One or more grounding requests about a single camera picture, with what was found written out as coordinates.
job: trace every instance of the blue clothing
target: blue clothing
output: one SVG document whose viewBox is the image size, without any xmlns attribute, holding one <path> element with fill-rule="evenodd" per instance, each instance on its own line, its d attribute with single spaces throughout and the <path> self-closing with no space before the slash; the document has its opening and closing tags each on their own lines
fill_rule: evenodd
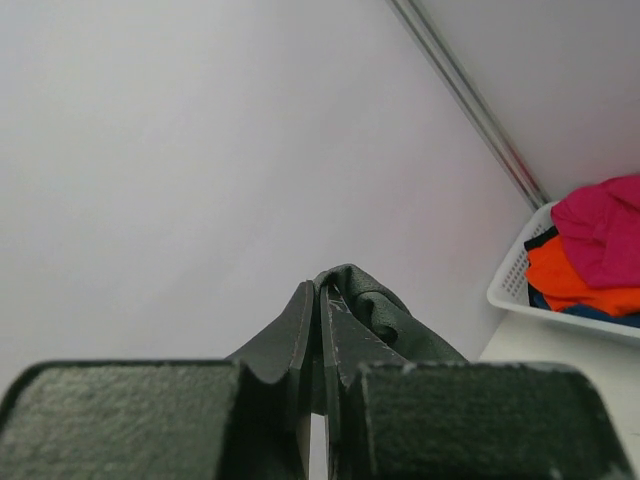
<svg viewBox="0 0 640 480">
<path fill-rule="evenodd" d="M 533 305 L 534 307 L 551 310 L 549 304 L 541 293 L 534 295 L 533 303 L 535 304 Z M 562 313 L 576 315 L 578 317 L 592 318 L 594 320 L 601 320 L 603 322 L 615 323 L 618 325 L 625 325 L 627 327 L 640 328 L 640 313 L 637 315 L 627 315 L 625 317 L 612 317 L 608 313 L 580 304 L 567 307 L 562 311 Z"/>
</svg>

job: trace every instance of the orange clothing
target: orange clothing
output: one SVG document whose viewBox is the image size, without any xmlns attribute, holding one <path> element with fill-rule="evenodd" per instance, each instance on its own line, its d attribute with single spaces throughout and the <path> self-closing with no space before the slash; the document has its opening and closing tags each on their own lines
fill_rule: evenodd
<svg viewBox="0 0 640 480">
<path fill-rule="evenodd" d="M 559 312 L 581 304 L 614 317 L 640 312 L 640 287 L 593 289 L 575 271 L 559 236 L 529 252 L 527 280 Z"/>
</svg>

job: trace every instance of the pink clothing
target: pink clothing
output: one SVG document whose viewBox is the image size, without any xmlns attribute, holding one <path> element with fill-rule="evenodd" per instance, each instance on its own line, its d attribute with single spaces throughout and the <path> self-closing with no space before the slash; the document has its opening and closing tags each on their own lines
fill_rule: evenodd
<svg viewBox="0 0 640 480">
<path fill-rule="evenodd" d="M 551 218 L 589 287 L 640 287 L 640 175 L 579 188 Z"/>
</svg>

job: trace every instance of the pile of clothes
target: pile of clothes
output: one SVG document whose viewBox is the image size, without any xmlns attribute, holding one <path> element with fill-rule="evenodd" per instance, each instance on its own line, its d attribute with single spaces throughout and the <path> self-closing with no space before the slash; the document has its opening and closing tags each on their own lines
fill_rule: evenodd
<svg viewBox="0 0 640 480">
<path fill-rule="evenodd" d="M 531 306 L 640 328 L 640 175 L 580 188 L 525 243 Z"/>
</svg>

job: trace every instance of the white wall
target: white wall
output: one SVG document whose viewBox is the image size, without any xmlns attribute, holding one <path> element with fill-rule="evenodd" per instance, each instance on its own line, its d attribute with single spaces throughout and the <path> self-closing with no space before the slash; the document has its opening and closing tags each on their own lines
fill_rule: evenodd
<svg viewBox="0 0 640 480">
<path fill-rule="evenodd" d="M 640 2 L 423 2 L 553 197 L 640 172 Z"/>
<path fill-rule="evenodd" d="M 342 262 L 479 355 L 529 210 L 384 2 L 0 10 L 0 389 L 224 356 Z"/>
</svg>

